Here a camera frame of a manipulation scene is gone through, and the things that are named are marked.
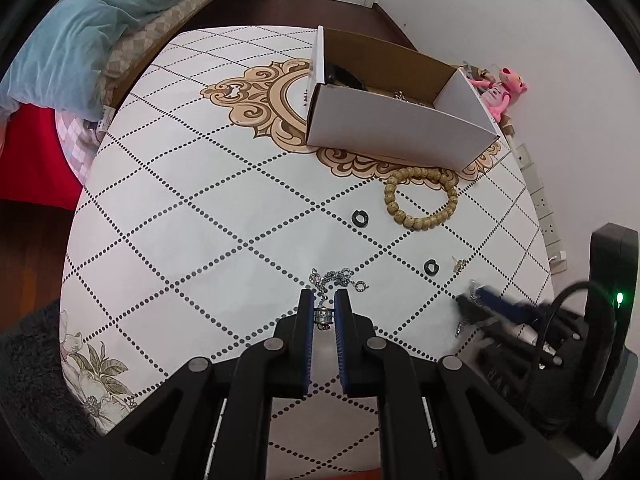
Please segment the beige checkered mattress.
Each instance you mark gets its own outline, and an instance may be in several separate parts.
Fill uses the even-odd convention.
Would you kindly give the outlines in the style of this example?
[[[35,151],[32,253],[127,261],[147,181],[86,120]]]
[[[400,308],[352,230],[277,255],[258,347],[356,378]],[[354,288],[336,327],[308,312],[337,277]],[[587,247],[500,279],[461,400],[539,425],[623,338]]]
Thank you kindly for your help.
[[[171,36],[213,0],[179,0],[136,32],[126,32],[107,58],[99,78],[104,105],[115,107]]]

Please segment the white wall power strip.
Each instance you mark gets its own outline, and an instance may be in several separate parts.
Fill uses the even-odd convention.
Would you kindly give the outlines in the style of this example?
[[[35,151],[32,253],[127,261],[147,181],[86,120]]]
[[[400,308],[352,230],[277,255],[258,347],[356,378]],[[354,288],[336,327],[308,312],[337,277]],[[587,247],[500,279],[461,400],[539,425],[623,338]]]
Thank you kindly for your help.
[[[544,192],[544,181],[538,174],[537,166],[524,143],[518,144],[515,148],[515,158],[533,202],[551,274],[562,273],[567,269],[567,254],[555,225],[553,208]]]

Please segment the white diamond pattern tablecloth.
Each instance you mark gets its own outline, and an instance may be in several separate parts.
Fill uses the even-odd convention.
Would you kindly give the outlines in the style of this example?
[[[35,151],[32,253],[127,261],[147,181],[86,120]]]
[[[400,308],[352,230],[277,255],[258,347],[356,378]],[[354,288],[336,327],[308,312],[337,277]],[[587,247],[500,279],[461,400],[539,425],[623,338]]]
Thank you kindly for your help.
[[[471,359],[454,301],[472,284],[553,295],[518,163],[498,141],[452,176],[454,215],[411,233],[383,202],[387,166],[304,144],[314,33],[223,27],[175,36],[134,84],[82,190],[60,312],[62,369],[99,432],[194,356],[232,359],[303,289],[352,307],[420,358]],[[469,264],[454,273],[452,258]]]

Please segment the pink panther plush toy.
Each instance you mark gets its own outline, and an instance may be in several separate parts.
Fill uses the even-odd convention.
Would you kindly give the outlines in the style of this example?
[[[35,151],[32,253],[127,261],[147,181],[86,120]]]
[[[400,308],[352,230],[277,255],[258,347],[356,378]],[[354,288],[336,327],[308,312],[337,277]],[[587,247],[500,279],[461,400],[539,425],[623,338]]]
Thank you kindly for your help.
[[[480,100],[496,122],[501,122],[509,106],[528,91],[523,78],[507,67],[500,68],[498,78],[484,72],[480,79],[469,78],[469,83],[480,92]]]

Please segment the teal blue duvet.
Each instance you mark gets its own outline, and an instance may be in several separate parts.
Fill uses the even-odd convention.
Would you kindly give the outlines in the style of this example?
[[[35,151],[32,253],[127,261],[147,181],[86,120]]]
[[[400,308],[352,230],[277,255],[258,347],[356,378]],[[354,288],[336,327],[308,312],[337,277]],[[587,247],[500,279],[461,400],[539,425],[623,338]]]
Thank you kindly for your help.
[[[38,24],[1,81],[1,120],[22,104],[95,122],[114,45],[181,0],[60,0]]]

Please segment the red cloth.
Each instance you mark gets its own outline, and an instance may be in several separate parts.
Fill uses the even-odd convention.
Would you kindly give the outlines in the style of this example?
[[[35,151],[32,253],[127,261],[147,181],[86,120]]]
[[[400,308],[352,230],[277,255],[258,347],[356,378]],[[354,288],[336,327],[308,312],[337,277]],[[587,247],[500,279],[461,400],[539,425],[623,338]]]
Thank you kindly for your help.
[[[74,210],[81,184],[64,157],[54,110],[22,105],[6,127],[1,198]]]

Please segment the black fluffy fabric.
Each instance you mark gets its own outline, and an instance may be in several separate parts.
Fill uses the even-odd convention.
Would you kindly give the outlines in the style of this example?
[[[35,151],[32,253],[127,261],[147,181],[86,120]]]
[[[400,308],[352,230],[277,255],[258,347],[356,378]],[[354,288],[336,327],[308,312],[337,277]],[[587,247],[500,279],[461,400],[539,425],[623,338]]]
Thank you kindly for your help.
[[[67,388],[58,348],[60,302],[1,334],[1,418],[43,479],[62,479],[100,434]]]

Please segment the white cardboard box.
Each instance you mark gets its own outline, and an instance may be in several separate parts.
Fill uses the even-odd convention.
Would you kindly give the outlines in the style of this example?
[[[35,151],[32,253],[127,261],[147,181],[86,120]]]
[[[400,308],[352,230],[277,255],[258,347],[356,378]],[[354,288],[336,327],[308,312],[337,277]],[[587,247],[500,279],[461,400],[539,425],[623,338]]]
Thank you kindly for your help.
[[[368,36],[318,27],[306,143],[401,165],[461,171],[500,131],[456,66]]]

